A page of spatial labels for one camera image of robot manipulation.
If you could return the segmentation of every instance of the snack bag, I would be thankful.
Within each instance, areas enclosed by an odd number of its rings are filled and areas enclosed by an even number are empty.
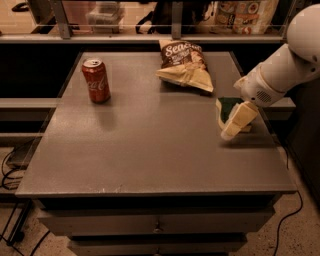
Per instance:
[[[279,0],[219,1],[216,3],[213,33],[264,34]]]
[[[210,74],[199,45],[160,40],[162,65],[156,75],[163,81],[213,92]]]

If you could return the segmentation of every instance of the crumpled snack bag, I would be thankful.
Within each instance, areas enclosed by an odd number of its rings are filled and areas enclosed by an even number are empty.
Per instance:
[[[213,92],[211,76],[199,45],[187,41],[160,40],[162,65],[156,71],[161,80]]]

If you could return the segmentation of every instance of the table top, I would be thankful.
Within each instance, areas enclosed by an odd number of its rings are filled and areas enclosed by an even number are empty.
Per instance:
[[[216,97],[239,97],[228,52],[205,52],[212,97],[160,81],[159,52],[85,52],[16,195],[30,198],[259,194],[295,186],[261,118],[220,138]],[[82,60],[102,58],[111,99],[91,103]]]

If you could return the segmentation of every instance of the black cable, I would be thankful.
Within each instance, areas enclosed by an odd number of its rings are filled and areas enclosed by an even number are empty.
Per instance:
[[[15,246],[13,246],[13,245],[8,245],[8,240],[7,239],[5,239],[4,237],[2,237],[1,235],[0,235],[0,239],[3,239],[3,241],[5,241],[6,243],[7,243],[7,246],[9,246],[9,247],[11,247],[12,249],[14,249],[17,253],[19,253],[21,256],[24,256],[24,254],[22,253],[22,252],[20,252],[19,251],[19,249],[17,248],[17,247],[15,247]]]
[[[13,217],[13,214],[14,214],[14,212],[16,211],[17,207],[18,207],[18,203],[15,203],[15,205],[14,205],[12,211],[11,211],[11,214],[10,214],[10,216],[9,216],[9,219],[8,219],[6,225],[4,226],[4,228],[3,228],[3,230],[2,230],[2,233],[1,233],[1,235],[0,235],[0,242],[1,242],[1,240],[3,239],[4,233],[6,233],[6,231],[7,231],[7,228],[8,228],[8,226],[9,226],[9,223],[10,223],[10,221],[11,221],[11,219],[12,219],[12,217]]]
[[[23,178],[23,176],[12,178],[12,177],[10,177],[10,175],[11,175],[12,173],[15,173],[15,172],[18,172],[18,171],[20,171],[20,170],[16,168],[16,169],[12,169],[12,170],[10,170],[9,172],[7,172],[7,173],[3,176],[2,180],[1,180],[0,188],[2,187],[2,188],[4,188],[4,189],[6,189],[6,190],[15,190],[15,189],[17,189],[18,186],[19,186],[19,184],[20,184],[20,180]],[[14,180],[14,181],[5,183],[5,181],[6,181],[7,179]]]
[[[50,234],[50,230],[48,230],[43,237],[39,240],[39,242],[37,243],[37,245],[33,248],[30,256],[33,256],[35,254],[35,252],[37,251],[37,249],[40,247],[41,243],[43,242],[43,240]]]
[[[292,212],[292,213],[290,213],[290,214],[286,215],[285,217],[283,217],[283,218],[281,219],[281,221],[279,222],[278,229],[277,229],[277,241],[276,241],[276,248],[275,248],[275,250],[274,250],[273,256],[276,256],[276,255],[277,255],[277,251],[278,251],[278,248],[279,248],[280,228],[281,228],[281,224],[282,224],[282,222],[283,222],[284,220],[286,220],[287,218],[289,218],[289,217],[291,217],[291,216],[293,216],[293,215],[295,215],[295,214],[299,213],[299,212],[302,210],[302,208],[303,208],[303,200],[302,200],[301,194],[300,194],[300,192],[299,192],[299,191],[297,191],[297,193],[298,193],[299,198],[300,198],[300,207],[299,207],[296,211],[294,211],[294,212]]]
[[[33,139],[31,139],[31,140],[23,143],[22,145],[14,148],[11,152],[9,152],[9,153],[3,158],[2,163],[1,163],[1,172],[2,172],[3,178],[2,178],[2,180],[1,180],[0,188],[4,188],[4,189],[6,189],[6,190],[15,190],[15,189],[18,188],[19,183],[20,183],[20,181],[18,181],[18,179],[22,179],[23,176],[21,176],[21,177],[14,177],[14,178],[9,177],[10,174],[12,174],[12,173],[14,173],[14,172],[16,172],[16,171],[19,171],[19,169],[18,169],[18,168],[11,169],[8,173],[5,173],[5,171],[4,171],[4,163],[5,163],[6,160],[10,157],[11,154],[13,154],[13,153],[16,152],[17,150],[19,150],[21,147],[25,146],[26,144],[28,144],[28,143],[30,143],[30,142],[32,142],[32,141],[34,141],[34,140],[35,140],[35,138],[33,138]],[[15,181],[5,183],[5,181],[6,181],[7,179],[9,179],[9,180],[15,180]]]
[[[285,150],[285,152],[286,152],[286,155],[287,155],[287,169],[289,169],[289,153],[288,153],[288,150],[287,150],[285,147],[283,147],[283,148],[284,148],[284,150]],[[303,208],[303,199],[302,199],[302,196],[301,196],[299,190],[297,191],[297,193],[298,193],[299,199],[300,199],[300,206],[299,206],[299,208],[298,208],[297,210],[295,210],[295,211],[292,212],[292,213],[289,213],[288,215],[284,216],[284,217],[280,220],[280,222],[279,222],[279,224],[278,224],[278,228],[277,228],[276,246],[275,246],[275,250],[274,250],[273,256],[276,256],[276,255],[277,255],[277,252],[278,252],[279,241],[280,241],[280,229],[281,229],[281,224],[282,224],[283,221],[285,221],[287,218],[289,218],[289,217],[291,217],[291,216],[299,213],[299,212],[302,210],[302,208]]]

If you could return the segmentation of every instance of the red soda can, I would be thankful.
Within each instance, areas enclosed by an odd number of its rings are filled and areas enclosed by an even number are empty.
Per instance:
[[[82,63],[82,73],[86,79],[90,100],[104,103],[110,98],[106,66],[99,58],[88,58]]]

